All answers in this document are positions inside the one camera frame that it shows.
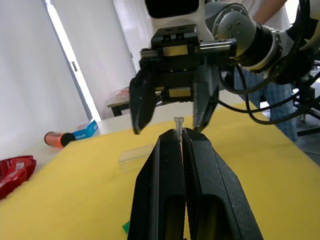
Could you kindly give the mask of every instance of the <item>robotic arm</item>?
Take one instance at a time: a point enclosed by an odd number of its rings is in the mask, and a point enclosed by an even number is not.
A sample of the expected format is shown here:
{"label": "robotic arm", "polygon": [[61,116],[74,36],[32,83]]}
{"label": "robotic arm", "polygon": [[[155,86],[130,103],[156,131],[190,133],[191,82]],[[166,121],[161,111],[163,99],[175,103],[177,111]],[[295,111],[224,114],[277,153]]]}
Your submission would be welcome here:
{"label": "robotic arm", "polygon": [[219,102],[220,68],[240,64],[271,81],[304,76],[320,47],[320,1],[300,0],[294,25],[279,31],[252,20],[238,3],[204,0],[145,0],[155,35],[141,51],[141,70],[130,82],[130,109],[136,134],[150,122],[156,92],[164,103],[193,102],[193,126],[202,131]]}

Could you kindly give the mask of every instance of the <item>black cable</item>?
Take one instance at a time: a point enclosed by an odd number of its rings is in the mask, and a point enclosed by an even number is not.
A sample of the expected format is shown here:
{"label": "black cable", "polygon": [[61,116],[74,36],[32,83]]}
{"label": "black cable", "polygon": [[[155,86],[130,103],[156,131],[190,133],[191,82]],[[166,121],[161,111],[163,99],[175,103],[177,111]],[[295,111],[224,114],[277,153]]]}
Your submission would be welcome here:
{"label": "black cable", "polygon": [[[314,84],[316,82],[316,80],[318,80],[318,78],[320,78],[320,71],[312,79],[308,80],[304,84],[304,86],[310,87],[312,84]],[[266,107],[263,107],[263,108],[254,109],[251,112],[255,114],[255,113],[260,113],[260,112],[263,112],[263,111],[266,111],[266,110],[271,110],[271,109],[277,108],[277,107],[279,107],[281,105],[284,105],[284,104],[290,102],[291,100],[294,100],[297,96],[300,95],[300,93],[301,93],[301,91],[298,91],[298,92],[296,92],[295,94],[293,94],[292,96],[288,97],[287,99],[285,99],[283,101],[277,102],[275,104],[272,104],[270,106],[266,106]],[[238,112],[238,113],[242,113],[242,114],[248,114],[249,113],[245,109],[240,109],[240,108],[236,108],[236,107],[230,106],[230,105],[226,104],[225,102],[223,102],[221,100],[219,100],[218,103],[220,105],[224,106],[225,108],[230,109],[230,110],[235,111],[235,112]]]}
{"label": "black cable", "polygon": [[257,84],[254,87],[251,87],[249,89],[246,90],[238,90],[238,89],[234,89],[232,87],[229,87],[228,85],[225,84],[225,82],[223,81],[223,78],[221,76],[221,73],[219,73],[219,81],[220,84],[223,85],[223,87],[233,93],[233,94],[237,94],[237,95],[244,95],[244,94],[250,94],[253,93],[259,89],[264,88],[265,86],[267,86],[269,83],[271,83],[275,78],[277,78],[280,73],[282,73],[284,70],[286,70],[289,67],[289,64],[292,62],[294,55],[297,53],[297,51],[299,50],[302,41],[305,38],[305,32],[307,31],[307,23],[309,21],[310,18],[310,0],[299,0],[299,4],[300,4],[300,12],[301,12],[301,22],[297,23],[297,37],[294,40],[293,46],[290,49],[289,53],[287,54],[287,56],[285,56],[283,58],[283,61],[278,65],[278,68],[270,75],[268,76],[264,81],[260,82],[259,84]]}
{"label": "black cable", "polygon": [[[290,101],[292,101],[293,99],[295,99],[297,96],[300,95],[300,91],[298,91],[297,93],[293,94],[292,96],[288,97],[287,99],[283,100],[283,101],[280,101],[280,102],[277,102],[275,104],[272,104],[270,106],[266,106],[266,107],[263,107],[263,108],[258,108],[258,109],[254,109],[252,110],[251,112],[252,113],[260,113],[260,112],[263,112],[263,111],[266,111],[266,110],[271,110],[271,109],[274,109],[274,108],[277,108],[277,107],[280,107],[281,105],[283,104],[286,104]],[[233,107],[233,106],[230,106],[226,103],[224,103],[223,101],[219,100],[218,103],[222,106],[224,106],[225,108],[227,109],[230,109],[232,111],[235,111],[235,112],[238,112],[238,113],[242,113],[242,114],[248,114],[249,112],[245,109],[240,109],[240,108],[236,108],[236,107]]]}
{"label": "black cable", "polygon": [[[247,88],[247,84],[245,81],[245,77],[244,74],[242,73],[242,71],[239,73],[240,74],[240,78],[243,84],[243,88],[246,89]],[[252,110],[250,109],[250,104],[249,104],[249,97],[248,94],[244,95],[245,98],[245,106],[246,109],[248,111],[248,114],[250,116],[250,118],[255,121],[258,124],[262,124],[262,125],[274,125],[274,124],[280,124],[283,122],[286,122],[288,120],[294,119],[302,114],[305,114],[307,110],[311,109],[314,105],[319,104],[320,103],[320,96],[318,96],[316,99],[312,100],[311,102],[303,105],[302,107],[300,107],[300,109],[298,109],[297,111],[289,114],[288,116],[284,116],[275,120],[270,120],[270,121],[263,121],[263,120],[259,120],[257,119],[254,115]]]}

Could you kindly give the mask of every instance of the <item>blue box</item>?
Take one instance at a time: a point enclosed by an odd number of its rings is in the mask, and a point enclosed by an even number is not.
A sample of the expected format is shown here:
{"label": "blue box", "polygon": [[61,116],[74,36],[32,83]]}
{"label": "blue box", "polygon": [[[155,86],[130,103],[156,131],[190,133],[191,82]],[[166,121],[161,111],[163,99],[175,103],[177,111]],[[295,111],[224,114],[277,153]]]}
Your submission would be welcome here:
{"label": "blue box", "polygon": [[97,128],[97,122],[92,119],[87,124],[81,125],[79,130],[74,131],[72,134],[75,136],[75,140],[87,139],[95,134]]}

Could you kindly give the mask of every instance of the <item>red package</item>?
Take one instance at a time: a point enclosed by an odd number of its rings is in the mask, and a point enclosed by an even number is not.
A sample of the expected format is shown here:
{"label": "red package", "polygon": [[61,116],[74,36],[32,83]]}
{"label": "red package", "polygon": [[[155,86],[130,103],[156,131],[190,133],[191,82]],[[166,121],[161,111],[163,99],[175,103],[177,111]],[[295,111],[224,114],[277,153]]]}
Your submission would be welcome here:
{"label": "red package", "polygon": [[33,156],[18,156],[0,161],[0,200],[28,180],[36,164]]}

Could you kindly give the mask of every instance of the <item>jeans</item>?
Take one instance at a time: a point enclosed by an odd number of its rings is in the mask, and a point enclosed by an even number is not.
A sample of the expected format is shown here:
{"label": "jeans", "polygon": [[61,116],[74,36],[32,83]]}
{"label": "jeans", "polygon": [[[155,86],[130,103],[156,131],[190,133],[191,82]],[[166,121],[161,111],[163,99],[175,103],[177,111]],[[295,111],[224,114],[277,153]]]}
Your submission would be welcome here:
{"label": "jeans", "polygon": [[[249,71],[242,70],[247,88],[252,88],[264,80],[262,75],[255,75]],[[236,72],[234,75],[234,87],[238,90],[243,90],[240,75]],[[269,105],[276,104],[292,96],[292,89],[290,84],[278,85],[273,82],[266,87],[259,89],[253,93],[248,94],[249,100],[259,109],[261,97],[264,96]],[[276,120],[292,114],[295,111],[293,101],[289,101],[281,106],[272,108],[270,110],[270,120]],[[281,122],[276,126],[293,142],[298,140],[296,119]]]}

